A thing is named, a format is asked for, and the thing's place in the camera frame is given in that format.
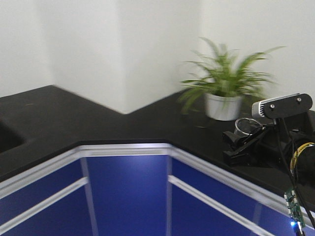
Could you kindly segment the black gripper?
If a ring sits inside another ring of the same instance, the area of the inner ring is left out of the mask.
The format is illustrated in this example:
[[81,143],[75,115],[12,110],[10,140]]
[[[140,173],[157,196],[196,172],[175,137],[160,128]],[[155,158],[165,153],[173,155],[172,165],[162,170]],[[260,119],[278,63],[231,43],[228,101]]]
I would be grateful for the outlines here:
[[[286,118],[276,118],[271,128],[254,128],[249,134],[222,133],[222,140],[231,150],[222,153],[223,161],[230,167],[262,167],[263,163],[255,153],[257,150],[270,161],[288,167],[312,166],[312,116],[309,112]],[[254,138],[263,133],[258,141]]]

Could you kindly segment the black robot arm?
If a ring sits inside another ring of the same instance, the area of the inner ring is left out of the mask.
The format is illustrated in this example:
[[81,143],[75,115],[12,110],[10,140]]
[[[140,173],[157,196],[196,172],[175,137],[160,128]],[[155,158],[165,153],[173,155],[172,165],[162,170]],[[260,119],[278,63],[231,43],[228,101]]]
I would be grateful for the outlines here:
[[246,135],[225,131],[228,166],[274,168],[295,184],[315,187],[315,131],[309,113],[278,117]]

